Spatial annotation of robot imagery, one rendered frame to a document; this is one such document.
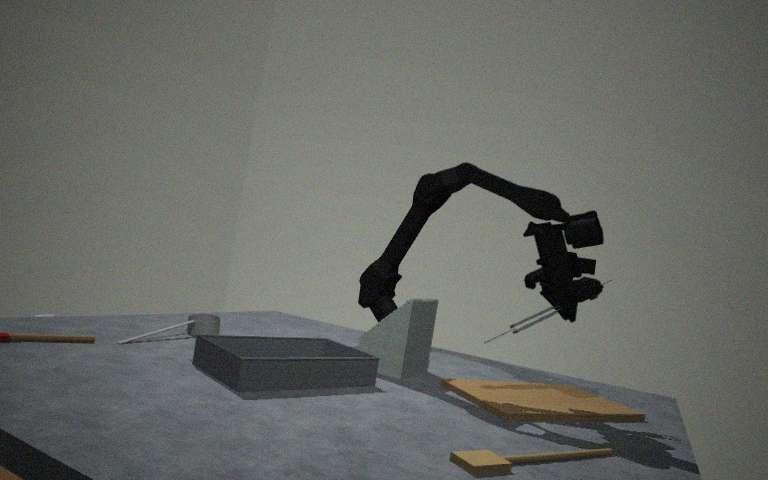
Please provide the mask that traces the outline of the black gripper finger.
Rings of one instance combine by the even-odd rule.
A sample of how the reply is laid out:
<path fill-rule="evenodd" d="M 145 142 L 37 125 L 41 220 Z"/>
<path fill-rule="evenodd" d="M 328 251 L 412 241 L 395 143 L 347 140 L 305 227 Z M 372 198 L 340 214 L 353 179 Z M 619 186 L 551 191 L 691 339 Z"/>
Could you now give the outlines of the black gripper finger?
<path fill-rule="evenodd" d="M 562 289 L 562 288 L 557 288 L 557 289 L 555 289 L 555 290 L 553 290 L 553 291 L 551 291 L 551 292 L 546 292 L 546 291 L 542 291 L 542 290 L 541 290 L 541 291 L 540 291 L 540 294 L 541 294 L 541 295 L 543 295 L 543 296 L 544 296 L 544 297 L 545 297 L 545 298 L 548 300 L 548 302 L 549 302 L 549 303 L 550 303 L 552 306 L 554 306 L 554 307 L 555 307 L 555 309 L 557 310 L 557 313 L 558 313 L 558 314 L 559 314 L 559 315 L 560 315 L 560 316 L 563 318 L 563 320 L 565 320 L 565 321 L 566 321 L 566 320 L 568 320 L 568 318 L 567 318 L 567 316 L 565 315 L 564 311 L 562 310 L 561 306 L 559 306 L 559 301 L 558 301 L 558 300 L 557 300 L 557 298 L 556 298 L 556 297 L 558 297 L 558 296 L 560 296 L 560 295 L 562 294 L 562 291 L 563 291 L 563 289 Z M 556 307 L 557 307 L 557 308 L 556 308 Z M 561 309 L 560 309 L 560 308 L 561 308 Z M 559 310 L 558 310 L 558 309 L 559 309 Z"/>
<path fill-rule="evenodd" d="M 575 322 L 576 316 L 577 316 L 578 302 L 569 300 L 568 297 L 563 294 L 561 294 L 556 298 L 559 301 L 559 305 L 561 306 L 562 310 L 564 311 L 569 321 L 571 323 Z"/>

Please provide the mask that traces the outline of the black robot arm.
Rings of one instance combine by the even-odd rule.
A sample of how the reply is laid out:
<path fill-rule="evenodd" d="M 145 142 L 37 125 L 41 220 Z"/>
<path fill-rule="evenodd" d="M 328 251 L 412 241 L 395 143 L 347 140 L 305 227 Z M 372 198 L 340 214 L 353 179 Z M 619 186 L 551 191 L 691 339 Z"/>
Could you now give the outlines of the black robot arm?
<path fill-rule="evenodd" d="M 359 280 L 358 304 L 363 308 L 370 307 L 378 323 L 398 309 L 392 299 L 396 284 L 402 278 L 398 268 L 426 221 L 453 193 L 470 183 L 511 200 L 535 218 L 563 222 L 536 224 L 531 221 L 528 224 L 523 236 L 535 236 L 541 257 L 565 252 L 566 243 L 574 249 L 604 244 L 603 228 L 597 212 L 569 215 L 561 207 L 559 198 L 548 192 L 518 185 L 469 162 L 435 174 L 425 174 L 414 191 L 412 207 L 387 248 Z"/>

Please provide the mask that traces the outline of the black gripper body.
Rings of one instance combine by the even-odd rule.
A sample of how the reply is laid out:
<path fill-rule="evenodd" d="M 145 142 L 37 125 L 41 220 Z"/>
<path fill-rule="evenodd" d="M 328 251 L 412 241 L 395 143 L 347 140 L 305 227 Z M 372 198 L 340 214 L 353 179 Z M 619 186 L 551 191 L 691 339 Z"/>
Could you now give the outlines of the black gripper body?
<path fill-rule="evenodd" d="M 550 256 L 541 257 L 536 260 L 536 264 L 542 266 L 525 277 L 525 285 L 528 289 L 534 289 L 536 283 L 542 287 L 542 291 L 551 292 L 557 288 L 562 288 L 562 294 L 569 300 L 583 302 L 602 292 L 601 281 L 583 277 L 573 280 L 575 276 L 571 269 L 569 259 L 573 258 L 572 253 L 565 252 Z"/>

